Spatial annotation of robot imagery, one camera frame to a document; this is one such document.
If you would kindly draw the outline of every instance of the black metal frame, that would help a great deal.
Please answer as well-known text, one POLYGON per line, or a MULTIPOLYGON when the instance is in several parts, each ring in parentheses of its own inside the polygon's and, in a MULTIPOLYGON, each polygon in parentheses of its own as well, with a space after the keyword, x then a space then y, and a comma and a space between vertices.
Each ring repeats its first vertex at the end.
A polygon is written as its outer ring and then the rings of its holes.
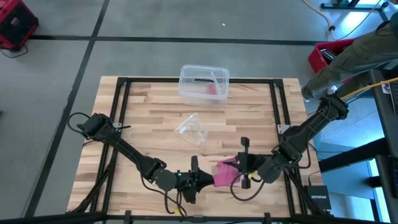
MULTIPOLYGON (((321 9, 350 9, 350 10, 372 10, 373 4, 358 4, 360 0, 337 0, 337 3, 322 3, 321 9)), ((379 12, 383 21, 388 21, 384 8, 387 7, 388 1, 381 6, 377 6, 374 10, 379 12)))
MULTIPOLYGON (((128 78, 128 77, 119 77, 116 82, 116 89, 113 98, 113 103, 111 107, 110 118, 112 120, 115 119, 116 110, 118 107, 118 101, 121 93, 121 88, 125 85, 125 90, 123 94, 123 102, 121 105, 119 123, 123 124, 124 115, 126 113, 126 106, 130 92, 131 83, 134 82, 178 82, 178 78, 128 78)), ((287 100, 285 96, 284 83, 282 79, 245 79, 245 78, 232 78, 229 80, 230 83, 264 83, 269 84, 271 91, 271 100, 272 107, 274 109, 274 117, 275 117, 275 125, 276 128, 279 124, 281 124, 279 109, 277 104, 277 97, 275 92, 275 86, 279 88, 282 109, 284 112, 285 124, 290 124, 289 111, 287 107, 287 100)), ((61 223, 61 224, 69 224, 69 223, 89 223, 89 222, 97 222, 97 221, 105 221, 105 220, 124 220, 125 224, 131 224, 134 220, 162 220, 162 221, 188 221, 188 222, 262 222, 266 224, 271 224, 272 222, 295 222, 295 223, 319 223, 323 222, 327 223, 375 223, 375 222, 364 222, 363 220, 352 220, 347 218, 335 218, 329 216, 319 216, 319 215, 308 215, 307 205, 305 203, 305 198, 302 197, 302 194, 305 194, 304 189, 301 183, 301 175, 298 169, 294 169, 292 172, 284 169, 284 179, 285 179, 285 187, 287 194, 287 201, 289 206, 290 217, 287 218, 272 218, 269 213, 264 213, 263 217, 179 217, 179 216, 145 216, 145 215, 131 215, 131 211, 128 210, 124 215, 107 215, 109 200, 111 196, 111 187, 113 183, 114 171, 116 167, 116 159, 118 152, 113 149, 112 157, 110 162, 105 169, 106 165, 106 157, 108 155, 109 146, 104 144, 103 151, 101 154, 101 159, 99 162, 98 173, 96 178, 96 184, 91 190, 90 194, 87 196, 87 202, 91 202, 91 207, 89 212, 85 212, 85 208, 74 210, 72 212, 67 212, 63 215, 50 215, 44 217, 25 217, 25 218, 17 218, 12 220, 0 220, 0 224, 2 223, 12 223, 12 224, 22 224, 22 223, 61 223), (98 203, 99 196, 99 188, 104 183, 104 178, 108 177, 108 181, 106 184, 105 196, 103 201, 103 207, 101 211, 96 211, 96 206, 98 203), (301 214, 295 212, 294 207, 294 198, 292 194, 292 186, 290 180, 296 185, 298 190, 298 196, 300 200, 300 208, 301 214)), ((38 204, 39 198, 32 198, 30 203, 35 205, 38 204)))

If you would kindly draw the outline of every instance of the gray floor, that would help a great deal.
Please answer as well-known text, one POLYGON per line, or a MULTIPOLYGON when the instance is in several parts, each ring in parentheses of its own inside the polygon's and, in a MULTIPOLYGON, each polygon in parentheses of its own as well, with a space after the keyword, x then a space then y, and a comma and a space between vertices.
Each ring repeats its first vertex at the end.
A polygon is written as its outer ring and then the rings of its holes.
MULTIPOLYGON (((309 1, 318 6, 322 0, 309 1)), ((91 35, 103 0, 25 0, 39 18, 40 35, 91 35)), ((395 9, 386 9, 388 16, 395 9)), ((340 37, 367 12, 325 11, 340 37)), ((350 37, 375 29, 377 12, 350 37)), ((99 36, 330 40, 326 22, 300 1, 110 0, 99 36)), ((29 53, 0 55, 0 218, 19 217, 42 166, 88 42, 30 40, 29 53)), ((232 77, 297 77, 314 73, 312 46, 96 42, 72 111, 90 113, 102 75, 178 75, 184 64, 229 68, 232 77)), ((307 105, 308 112, 314 105, 307 105)), ((350 122, 363 120, 357 114, 350 122)), ((344 134, 347 129, 340 129, 344 134)), ((332 131, 324 142, 336 144, 332 131)), ((63 213, 72 189, 83 138, 65 130, 36 215, 63 213)), ((352 146, 351 143, 339 144, 352 146)))

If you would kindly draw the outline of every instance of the pink cloth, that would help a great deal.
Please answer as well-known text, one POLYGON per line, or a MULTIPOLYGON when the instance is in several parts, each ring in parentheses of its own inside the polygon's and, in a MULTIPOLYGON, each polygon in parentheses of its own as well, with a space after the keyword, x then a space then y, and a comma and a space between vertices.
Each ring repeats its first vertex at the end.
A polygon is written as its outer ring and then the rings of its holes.
POLYGON ((236 162, 235 158, 226 159, 224 161, 217 162, 216 168, 218 169, 218 173, 213 175, 214 186, 229 186, 232 183, 232 180, 239 174, 237 168, 225 164, 225 162, 236 162))

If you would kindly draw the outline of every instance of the clear plastic box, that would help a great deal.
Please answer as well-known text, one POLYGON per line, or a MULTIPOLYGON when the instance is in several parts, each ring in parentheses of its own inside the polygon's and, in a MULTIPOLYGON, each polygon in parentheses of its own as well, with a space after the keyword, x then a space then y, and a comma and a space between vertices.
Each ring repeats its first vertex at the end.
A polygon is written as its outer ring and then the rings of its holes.
POLYGON ((184 65, 178 93, 186 104, 220 106, 228 97, 229 70, 222 67, 184 65))

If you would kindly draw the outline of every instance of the wooden tabletop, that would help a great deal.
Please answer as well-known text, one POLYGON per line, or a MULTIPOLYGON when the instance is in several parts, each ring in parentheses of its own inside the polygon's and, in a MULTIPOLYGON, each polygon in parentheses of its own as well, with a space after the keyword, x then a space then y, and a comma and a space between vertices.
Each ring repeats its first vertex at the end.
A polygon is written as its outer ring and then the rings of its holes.
MULTIPOLYGON (((102 77, 93 113, 110 114, 117 79, 102 77)), ((299 81, 296 78, 284 78, 283 81, 291 122, 300 125, 307 115, 299 81)), ((278 92, 278 107, 283 120, 278 92)), ((131 128, 123 131, 123 139, 141 153, 162 159, 172 172, 186 172, 190 169, 190 158, 198 156, 200 169, 214 174, 214 166, 218 161, 242 151, 241 136, 250 139, 250 153, 268 154, 278 143, 268 84, 230 84, 226 103, 220 108, 209 108, 185 105, 178 95, 178 83, 132 83, 124 125, 131 125, 131 128), (201 148, 174 133, 174 129, 193 113, 199 114, 209 134, 201 148)), ((83 148, 68 210, 77 207, 94 185, 102 146, 100 142, 92 142, 83 148)), ((310 155, 312 166, 301 170, 303 184, 307 184, 309 174, 319 170, 317 155, 312 148, 310 155)), ((304 154, 300 165, 307 164, 307 154, 304 154)), ((311 181, 312 184, 322 184, 320 173, 313 174, 311 181)), ((246 198, 258 186, 258 183, 252 182, 249 190, 241 189, 240 184, 234 189, 241 198, 246 198)), ((295 187, 292 188, 295 209, 299 212, 298 194, 295 187)), ((98 208, 102 207, 103 189, 98 208)), ((169 195, 175 198, 176 191, 171 191, 169 195)), ((248 202, 234 199, 229 187, 208 186, 197 194, 196 204, 183 202, 182 206, 188 215, 261 217, 264 212, 269 212, 272 217, 290 216, 283 175, 273 184, 266 184, 261 193, 248 202)), ((169 202, 169 207, 173 210, 175 205, 169 202)), ((133 215, 169 215, 164 208, 163 196, 146 190, 135 165, 119 154, 108 213, 124 215, 125 210, 131 210, 133 215)))

